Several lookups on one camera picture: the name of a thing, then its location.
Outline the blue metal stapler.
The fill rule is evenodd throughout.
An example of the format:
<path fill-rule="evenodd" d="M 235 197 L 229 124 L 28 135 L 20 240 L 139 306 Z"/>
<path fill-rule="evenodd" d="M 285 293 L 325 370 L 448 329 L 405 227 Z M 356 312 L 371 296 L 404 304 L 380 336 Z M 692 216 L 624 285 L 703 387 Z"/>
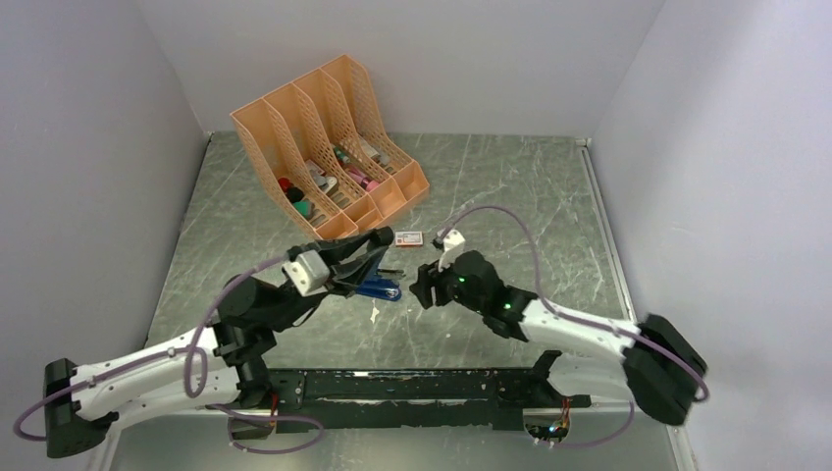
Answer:
<path fill-rule="evenodd" d="M 399 282 L 404 278 L 403 270 L 377 268 L 358 286 L 355 293 L 387 301 L 398 301 L 402 296 Z"/>

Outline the small staple box sleeve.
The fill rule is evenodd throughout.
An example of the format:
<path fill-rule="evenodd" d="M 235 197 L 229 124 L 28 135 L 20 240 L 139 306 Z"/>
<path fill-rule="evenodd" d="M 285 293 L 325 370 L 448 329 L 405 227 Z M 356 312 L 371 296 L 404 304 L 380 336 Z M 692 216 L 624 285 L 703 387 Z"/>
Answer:
<path fill-rule="evenodd" d="M 420 247 L 424 245 L 424 236 L 420 231 L 396 231 L 393 243 L 396 247 Z"/>

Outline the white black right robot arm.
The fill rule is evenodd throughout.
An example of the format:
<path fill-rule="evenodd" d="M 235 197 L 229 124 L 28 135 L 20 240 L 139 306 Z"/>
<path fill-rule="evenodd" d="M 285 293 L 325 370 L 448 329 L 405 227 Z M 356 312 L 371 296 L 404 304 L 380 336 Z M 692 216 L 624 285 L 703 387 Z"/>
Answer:
<path fill-rule="evenodd" d="M 529 384 L 539 405 L 590 395 L 634 402 L 650 418 L 681 426 L 703 389 L 707 365 L 666 318 L 633 323 L 566 308 L 506 284 L 478 251 L 419 267 L 410 291 L 425 309 L 455 302 L 505 339 L 560 351 Z"/>

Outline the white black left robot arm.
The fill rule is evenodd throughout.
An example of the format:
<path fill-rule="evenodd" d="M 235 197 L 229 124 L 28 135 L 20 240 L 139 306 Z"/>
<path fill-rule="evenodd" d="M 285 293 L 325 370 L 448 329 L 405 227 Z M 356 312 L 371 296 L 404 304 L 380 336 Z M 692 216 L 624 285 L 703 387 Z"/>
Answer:
<path fill-rule="evenodd" d="M 268 401 L 263 354 L 276 335 L 300 326 L 329 295 L 351 297 L 392 245 L 390 227 L 290 248 L 233 277 L 197 326 L 120 358 L 44 371 L 48 457 L 74 456 L 111 432 L 188 408 Z"/>

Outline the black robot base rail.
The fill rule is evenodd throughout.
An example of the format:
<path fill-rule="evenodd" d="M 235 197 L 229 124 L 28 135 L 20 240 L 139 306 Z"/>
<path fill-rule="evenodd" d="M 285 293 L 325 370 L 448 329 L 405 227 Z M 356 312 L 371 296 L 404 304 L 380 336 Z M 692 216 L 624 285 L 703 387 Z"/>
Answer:
<path fill-rule="evenodd" d="M 289 369 L 264 364 L 243 375 L 237 410 L 303 415 L 325 429 L 490 426 L 522 431 L 532 409 L 588 408 L 549 383 L 559 357 L 545 351 L 531 367 L 473 369 Z"/>

